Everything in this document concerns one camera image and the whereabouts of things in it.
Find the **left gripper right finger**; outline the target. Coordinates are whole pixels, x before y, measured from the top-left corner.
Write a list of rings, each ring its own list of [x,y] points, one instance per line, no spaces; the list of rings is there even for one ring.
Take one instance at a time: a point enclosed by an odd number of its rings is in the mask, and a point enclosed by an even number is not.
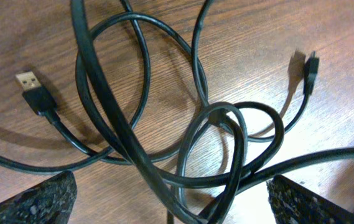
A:
[[[354,213],[283,175],[276,175],[266,185],[277,224],[354,224]]]

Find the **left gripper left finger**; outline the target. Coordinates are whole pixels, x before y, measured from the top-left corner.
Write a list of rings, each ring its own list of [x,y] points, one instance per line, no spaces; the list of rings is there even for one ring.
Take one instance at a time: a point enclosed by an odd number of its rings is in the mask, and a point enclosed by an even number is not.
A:
[[[77,198],[73,172],[59,173],[0,203],[0,223],[68,223]]]

